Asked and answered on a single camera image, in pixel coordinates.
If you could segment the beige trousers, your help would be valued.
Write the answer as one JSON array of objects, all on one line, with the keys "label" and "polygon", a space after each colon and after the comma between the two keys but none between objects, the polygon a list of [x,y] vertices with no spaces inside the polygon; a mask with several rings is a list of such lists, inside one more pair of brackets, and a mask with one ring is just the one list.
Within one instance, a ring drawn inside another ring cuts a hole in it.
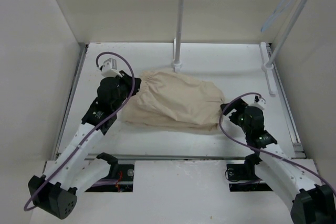
[{"label": "beige trousers", "polygon": [[147,70],[121,111],[124,123],[177,131],[216,131],[225,97],[213,82],[172,70]]}]

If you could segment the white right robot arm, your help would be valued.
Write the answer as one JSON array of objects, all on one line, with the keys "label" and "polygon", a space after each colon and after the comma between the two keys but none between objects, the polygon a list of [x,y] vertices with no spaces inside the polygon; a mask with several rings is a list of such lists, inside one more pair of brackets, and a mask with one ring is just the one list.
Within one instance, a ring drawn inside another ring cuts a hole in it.
[{"label": "white right robot arm", "polygon": [[335,223],[335,189],[320,179],[318,185],[307,175],[319,177],[314,171],[290,160],[276,139],[265,130],[265,100],[255,95],[253,104],[237,97],[221,104],[221,116],[240,127],[245,135],[244,147],[253,151],[246,156],[244,175],[261,179],[282,200],[293,223]]}]

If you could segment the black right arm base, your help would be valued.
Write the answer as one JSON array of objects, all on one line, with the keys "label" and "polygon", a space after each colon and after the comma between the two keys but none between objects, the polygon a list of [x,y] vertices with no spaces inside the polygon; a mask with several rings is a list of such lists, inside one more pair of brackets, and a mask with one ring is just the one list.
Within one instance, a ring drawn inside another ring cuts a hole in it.
[{"label": "black right arm base", "polygon": [[230,162],[226,165],[225,178],[229,182],[230,192],[272,191],[255,174],[256,165],[261,159],[257,154],[248,155],[243,163]]}]

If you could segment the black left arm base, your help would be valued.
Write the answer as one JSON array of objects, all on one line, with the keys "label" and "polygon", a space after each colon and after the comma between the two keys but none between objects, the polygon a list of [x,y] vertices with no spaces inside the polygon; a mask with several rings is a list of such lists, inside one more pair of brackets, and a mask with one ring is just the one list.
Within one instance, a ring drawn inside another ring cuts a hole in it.
[{"label": "black left arm base", "polygon": [[107,153],[101,153],[96,159],[105,161],[109,165],[107,176],[99,179],[89,189],[88,193],[131,193],[133,192],[133,180],[135,165],[121,164],[119,160]]}]

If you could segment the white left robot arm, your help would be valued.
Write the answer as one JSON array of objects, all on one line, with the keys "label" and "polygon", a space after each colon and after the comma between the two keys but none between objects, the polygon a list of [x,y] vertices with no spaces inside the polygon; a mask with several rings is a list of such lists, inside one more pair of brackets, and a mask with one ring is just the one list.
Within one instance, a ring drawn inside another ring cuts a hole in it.
[{"label": "white left robot arm", "polygon": [[124,71],[115,77],[105,77],[97,89],[97,97],[79,124],[75,136],[49,169],[28,182],[29,203],[60,220],[73,211],[78,196],[88,189],[119,192],[133,181],[133,165],[105,152],[88,165],[84,162],[117,120],[123,103],[135,95],[141,79]]}]

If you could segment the white centre rack pole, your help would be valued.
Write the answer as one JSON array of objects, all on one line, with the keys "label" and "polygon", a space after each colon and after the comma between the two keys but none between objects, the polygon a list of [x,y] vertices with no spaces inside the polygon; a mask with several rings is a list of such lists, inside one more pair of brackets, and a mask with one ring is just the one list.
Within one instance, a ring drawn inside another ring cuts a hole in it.
[{"label": "white centre rack pole", "polygon": [[181,53],[183,10],[184,10],[184,0],[178,0],[176,37],[173,41],[174,59],[172,62],[172,66],[173,66],[174,72],[179,72],[182,66],[182,62],[180,59],[180,53]]}]

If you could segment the white rack pole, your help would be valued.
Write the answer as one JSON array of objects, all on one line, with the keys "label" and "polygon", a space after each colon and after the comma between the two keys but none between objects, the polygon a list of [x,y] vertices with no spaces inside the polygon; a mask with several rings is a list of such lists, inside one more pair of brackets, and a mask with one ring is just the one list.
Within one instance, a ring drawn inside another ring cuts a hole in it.
[{"label": "white rack pole", "polygon": [[173,66],[174,72],[179,72],[182,66],[182,62],[180,59],[180,53],[181,53],[183,10],[184,10],[184,0],[178,0],[176,37],[173,41],[174,59],[172,62],[172,66]]},{"label": "white rack pole", "polygon": [[290,15],[289,21],[287,25],[285,26],[284,31],[280,35],[280,40],[271,54],[267,52],[267,46],[265,42],[261,42],[259,44],[261,59],[262,59],[261,69],[265,74],[268,92],[272,97],[275,97],[277,95],[277,87],[276,87],[273,72],[272,72],[274,68],[273,63],[275,63],[276,57],[279,55],[281,48],[286,42],[291,30],[293,29],[296,21],[298,20],[300,14],[302,13],[307,1],[308,0],[297,0],[295,3],[293,3],[290,6],[290,7],[294,7],[294,11]]}]

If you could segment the white right rack pole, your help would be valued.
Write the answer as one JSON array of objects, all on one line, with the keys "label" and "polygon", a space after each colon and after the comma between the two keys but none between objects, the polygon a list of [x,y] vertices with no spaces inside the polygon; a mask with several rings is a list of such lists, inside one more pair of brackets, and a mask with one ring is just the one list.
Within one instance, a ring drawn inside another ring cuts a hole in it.
[{"label": "white right rack pole", "polygon": [[271,54],[267,52],[267,46],[265,42],[261,42],[259,44],[261,59],[262,59],[261,69],[265,74],[268,92],[272,97],[275,97],[277,95],[277,87],[276,87],[273,72],[272,72],[274,68],[273,63],[275,63],[276,57],[279,55],[281,48],[286,42],[291,30],[293,29],[296,21],[298,20],[300,14],[302,13],[307,1],[308,0],[297,0],[295,3],[293,3],[290,6],[290,7],[294,7],[294,11],[290,15],[289,21],[287,25],[285,26],[284,31],[280,35],[280,40]]}]

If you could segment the aluminium left frame rail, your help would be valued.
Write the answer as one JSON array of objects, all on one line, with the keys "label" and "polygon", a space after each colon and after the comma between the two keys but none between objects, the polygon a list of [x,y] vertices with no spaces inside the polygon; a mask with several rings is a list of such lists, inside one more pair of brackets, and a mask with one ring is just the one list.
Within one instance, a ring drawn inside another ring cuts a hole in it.
[{"label": "aluminium left frame rail", "polygon": [[64,130],[65,130],[65,126],[68,120],[68,116],[69,116],[69,112],[71,109],[71,105],[72,105],[72,101],[74,99],[74,95],[75,95],[75,91],[76,91],[76,87],[79,81],[79,77],[80,77],[80,73],[82,71],[83,68],[83,63],[87,54],[87,50],[88,50],[88,44],[85,44],[84,42],[80,42],[79,44],[79,55],[78,55],[78,59],[77,59],[77,63],[76,63],[76,67],[75,67],[75,71],[74,71],[74,76],[72,78],[71,81],[71,86],[69,89],[69,93],[68,93],[68,98],[66,100],[66,106],[65,106],[65,110],[62,114],[61,117],[61,121],[60,121],[60,125],[59,125],[59,129],[58,132],[56,134],[55,137],[55,142],[53,145],[53,149],[52,149],[52,153],[50,156],[51,160],[55,160],[58,157],[58,151],[59,151],[59,147],[60,147],[60,143],[62,140],[62,136],[64,134]]}]

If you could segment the aluminium frame rail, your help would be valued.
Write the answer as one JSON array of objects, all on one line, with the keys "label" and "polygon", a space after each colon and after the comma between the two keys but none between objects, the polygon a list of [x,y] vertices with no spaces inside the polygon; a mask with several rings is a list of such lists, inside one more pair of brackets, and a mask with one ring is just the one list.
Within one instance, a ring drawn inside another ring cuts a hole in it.
[{"label": "aluminium frame rail", "polygon": [[79,55],[78,55],[78,59],[77,59],[77,63],[76,63],[76,67],[75,67],[75,71],[74,71],[74,76],[72,78],[71,81],[71,86],[69,89],[69,93],[68,93],[68,98],[66,100],[66,106],[65,106],[65,110],[62,114],[61,117],[61,121],[60,121],[60,125],[59,125],[59,129],[58,132],[56,134],[55,137],[55,142],[53,145],[53,149],[52,149],[52,153],[50,156],[51,160],[55,160],[58,157],[58,151],[59,151],[59,147],[60,147],[60,143],[62,140],[62,136],[64,134],[64,130],[65,130],[65,126],[68,120],[68,116],[69,116],[69,112],[71,109],[71,105],[72,105],[72,101],[74,99],[74,95],[75,95],[75,91],[76,91],[76,87],[79,81],[79,77],[80,77],[80,73],[82,71],[83,68],[83,63],[87,54],[87,50],[88,50],[88,44],[85,44],[84,42],[80,42],[79,44]]},{"label": "aluminium frame rail", "polygon": [[112,154],[112,156],[122,160],[238,160],[244,157],[227,156],[186,156],[186,155],[135,155],[135,154]]},{"label": "aluminium frame rail", "polygon": [[286,119],[289,135],[292,141],[292,147],[295,153],[295,158],[296,159],[307,158],[275,63],[273,63],[273,67],[274,68],[272,72],[277,87],[277,91],[280,96],[280,102]]}]

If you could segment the aluminium right frame rail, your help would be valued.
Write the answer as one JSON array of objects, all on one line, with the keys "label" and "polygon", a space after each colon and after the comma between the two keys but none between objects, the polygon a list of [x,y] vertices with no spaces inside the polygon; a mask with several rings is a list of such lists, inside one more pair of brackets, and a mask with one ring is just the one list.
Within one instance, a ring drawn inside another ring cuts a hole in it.
[{"label": "aluminium right frame rail", "polygon": [[280,96],[280,102],[286,119],[289,135],[292,141],[292,147],[295,153],[295,158],[296,159],[307,158],[275,63],[273,63],[273,67],[274,68],[272,72],[277,87],[277,91]]}]

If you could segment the aluminium front frame rail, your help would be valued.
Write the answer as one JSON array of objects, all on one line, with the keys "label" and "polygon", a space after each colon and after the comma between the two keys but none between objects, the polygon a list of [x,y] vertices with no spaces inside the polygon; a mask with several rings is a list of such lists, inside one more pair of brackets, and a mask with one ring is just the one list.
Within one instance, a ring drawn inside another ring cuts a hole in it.
[{"label": "aluminium front frame rail", "polygon": [[122,160],[238,160],[244,157],[227,156],[186,156],[186,155],[135,155],[135,154],[112,154],[112,156]]}]

